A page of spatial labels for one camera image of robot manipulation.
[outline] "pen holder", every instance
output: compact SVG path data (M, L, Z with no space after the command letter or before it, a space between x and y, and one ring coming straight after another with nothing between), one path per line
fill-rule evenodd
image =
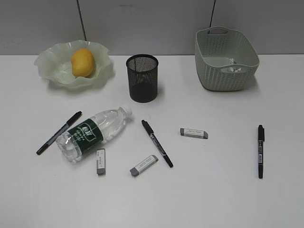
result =
M150 55L136 55L127 62L130 97L139 103L154 100L157 96L158 60Z

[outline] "yellow lemon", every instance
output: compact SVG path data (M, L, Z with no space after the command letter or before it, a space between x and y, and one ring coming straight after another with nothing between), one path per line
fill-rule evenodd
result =
M83 48L72 55L72 73L75 77L88 77L94 70L94 57L90 50Z

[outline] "gray wall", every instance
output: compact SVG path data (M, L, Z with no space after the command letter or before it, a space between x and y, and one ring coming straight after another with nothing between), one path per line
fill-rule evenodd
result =
M0 55L39 54L84 39L76 0L1 0Z
M80 0L86 36L114 55L190 55L213 0Z
M213 6L213 0L79 3L87 40L112 55L193 54L195 32L209 26ZM213 25L243 31L259 54L303 54L303 10L302 0L217 0ZM84 39L76 0L2 0L0 28L0 55L39 54Z
M212 24L241 30L259 54L304 53L303 0L217 0Z

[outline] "basket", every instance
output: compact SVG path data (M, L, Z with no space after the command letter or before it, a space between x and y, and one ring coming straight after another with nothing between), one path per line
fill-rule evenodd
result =
M212 34L212 30L225 33ZM237 91L253 78L259 59L243 33L215 26L196 33L195 64L200 82L207 90Z

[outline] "bottle cap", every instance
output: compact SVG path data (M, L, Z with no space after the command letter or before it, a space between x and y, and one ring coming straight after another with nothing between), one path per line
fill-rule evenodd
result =
M121 107L121 109L124 110L127 118L129 118L132 115L132 113L133 113L132 110L131 110L131 108L128 107L128 106Z

